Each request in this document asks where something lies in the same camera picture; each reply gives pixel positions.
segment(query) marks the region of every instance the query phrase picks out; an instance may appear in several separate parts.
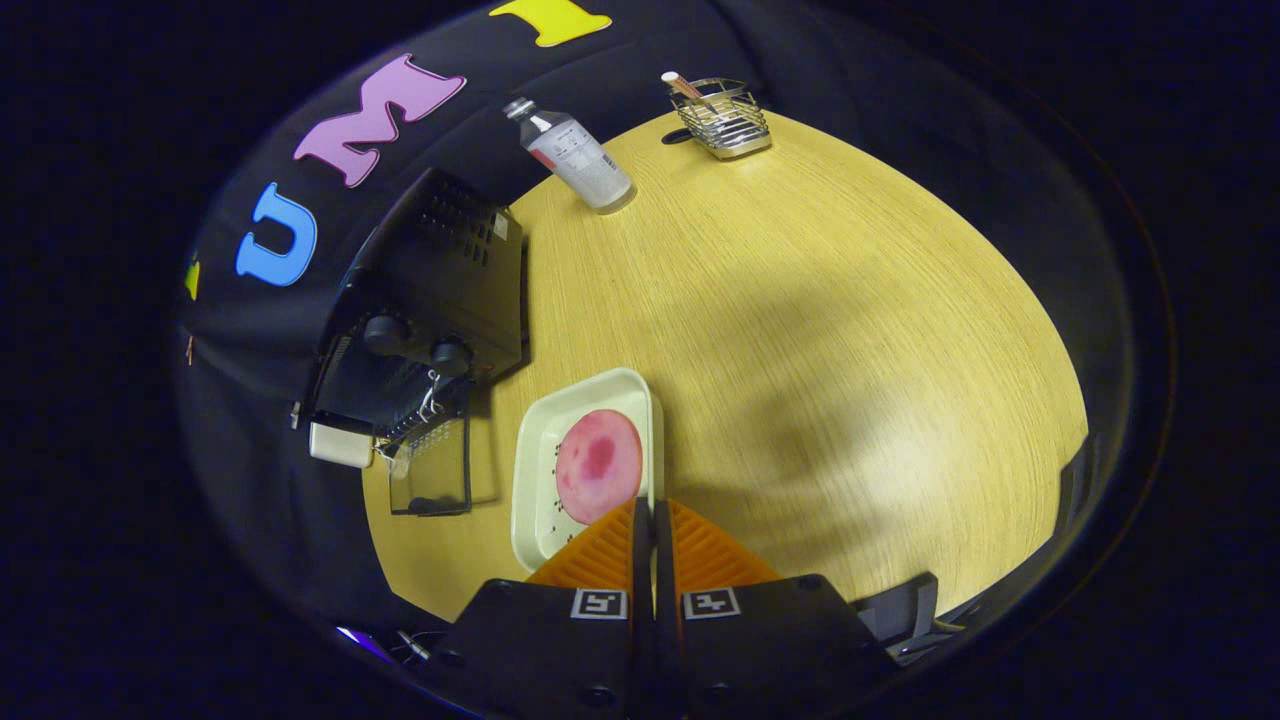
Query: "plastic bottle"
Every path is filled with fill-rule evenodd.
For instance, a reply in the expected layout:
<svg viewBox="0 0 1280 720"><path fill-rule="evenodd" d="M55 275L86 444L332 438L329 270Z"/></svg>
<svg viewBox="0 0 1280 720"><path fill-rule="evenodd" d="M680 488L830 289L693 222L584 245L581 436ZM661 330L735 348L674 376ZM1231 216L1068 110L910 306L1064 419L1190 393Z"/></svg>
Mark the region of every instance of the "plastic bottle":
<svg viewBox="0 0 1280 720"><path fill-rule="evenodd" d="M572 115L539 110L524 97L502 111L520 123L521 147L559 176L596 213L620 210L636 196L631 176Z"/></svg>

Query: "table surface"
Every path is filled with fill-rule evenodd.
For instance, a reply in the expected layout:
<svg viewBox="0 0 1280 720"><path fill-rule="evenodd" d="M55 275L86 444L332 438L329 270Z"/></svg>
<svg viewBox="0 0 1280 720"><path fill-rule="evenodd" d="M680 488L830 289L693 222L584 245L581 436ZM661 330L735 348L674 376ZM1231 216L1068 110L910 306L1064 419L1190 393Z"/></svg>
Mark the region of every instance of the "table surface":
<svg viewBox="0 0 1280 720"><path fill-rule="evenodd" d="M772 149L719 161L662 145L673 114L608 142L639 186L596 215L557 178L513 206L529 232L531 363L472 421L476 505L365 506L392 589L454 620L511 548L520 421L617 366L666 418L666 495L783 575L849 600L925 570L938 611L1053 528L1087 433L1066 348L1018 273L941 200L865 152L768 114Z"/></svg>

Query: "letter m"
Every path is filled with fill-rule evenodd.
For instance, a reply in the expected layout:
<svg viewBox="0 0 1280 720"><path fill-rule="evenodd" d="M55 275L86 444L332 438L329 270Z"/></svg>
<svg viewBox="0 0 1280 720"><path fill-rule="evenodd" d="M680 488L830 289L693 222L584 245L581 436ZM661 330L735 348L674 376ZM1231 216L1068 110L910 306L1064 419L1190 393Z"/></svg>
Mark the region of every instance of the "letter m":
<svg viewBox="0 0 1280 720"><path fill-rule="evenodd" d="M440 77L408 61L404 54L383 65L360 86L360 111L329 118L302 138L293 159L311 155L338 168L347 187L356 187L378 164L378 150L361 152L356 142L392 142L399 128L392 119L392 105L404 111L404 122L415 123L453 97L467 83L465 77Z"/></svg>

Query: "black knob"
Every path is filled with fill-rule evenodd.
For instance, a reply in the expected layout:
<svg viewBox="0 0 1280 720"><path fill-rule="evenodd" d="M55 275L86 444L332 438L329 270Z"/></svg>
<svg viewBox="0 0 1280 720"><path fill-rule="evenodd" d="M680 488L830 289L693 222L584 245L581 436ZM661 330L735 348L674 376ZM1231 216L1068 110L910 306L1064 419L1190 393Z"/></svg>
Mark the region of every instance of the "black knob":
<svg viewBox="0 0 1280 720"><path fill-rule="evenodd" d="M431 369L442 378L465 375L471 368L471 352L456 340L442 340L431 350Z"/></svg>
<svg viewBox="0 0 1280 720"><path fill-rule="evenodd" d="M399 318L375 315L365 323L365 346L375 355L401 355L408 336L408 325Z"/></svg>

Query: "blue letter u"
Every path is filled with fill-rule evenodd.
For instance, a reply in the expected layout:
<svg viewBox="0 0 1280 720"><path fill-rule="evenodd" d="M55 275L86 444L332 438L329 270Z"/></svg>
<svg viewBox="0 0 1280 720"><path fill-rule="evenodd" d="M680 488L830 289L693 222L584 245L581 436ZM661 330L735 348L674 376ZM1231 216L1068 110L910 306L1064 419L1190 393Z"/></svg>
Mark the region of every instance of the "blue letter u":
<svg viewBox="0 0 1280 720"><path fill-rule="evenodd" d="M236 273L284 287L293 284L311 263L316 250L316 219L297 202L275 193L275 183L266 186L253 208L253 222L270 218L293 231L293 247L278 255L253 242L253 233L244 233L236 255Z"/></svg>

